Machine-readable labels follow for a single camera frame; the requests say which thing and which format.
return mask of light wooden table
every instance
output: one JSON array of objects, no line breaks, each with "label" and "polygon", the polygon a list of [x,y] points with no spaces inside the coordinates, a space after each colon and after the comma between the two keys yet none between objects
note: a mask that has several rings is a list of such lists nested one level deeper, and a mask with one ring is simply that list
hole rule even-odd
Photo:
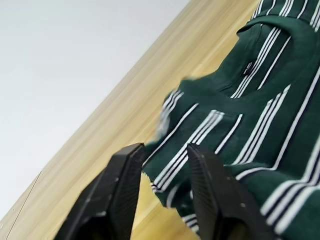
[{"label": "light wooden table", "polygon": [[[0,240],[52,239],[79,193],[111,155],[151,139],[166,94],[183,77],[218,68],[257,4],[191,0],[2,219]],[[161,206],[143,176],[132,239],[197,238],[175,210]]]}]

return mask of white wall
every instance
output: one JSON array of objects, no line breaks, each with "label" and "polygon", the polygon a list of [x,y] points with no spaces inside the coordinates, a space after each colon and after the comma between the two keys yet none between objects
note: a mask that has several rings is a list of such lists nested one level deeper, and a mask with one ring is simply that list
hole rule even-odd
[{"label": "white wall", "polygon": [[188,1],[0,1],[0,219]]}]

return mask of green fabric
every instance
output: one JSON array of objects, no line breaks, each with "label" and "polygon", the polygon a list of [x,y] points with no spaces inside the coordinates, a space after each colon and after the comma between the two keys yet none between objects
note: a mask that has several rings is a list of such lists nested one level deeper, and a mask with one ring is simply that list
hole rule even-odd
[{"label": "green fabric", "polygon": [[166,98],[143,171],[193,231],[187,143],[219,156],[281,238],[320,239],[319,27],[318,0],[263,0],[219,69]]}]

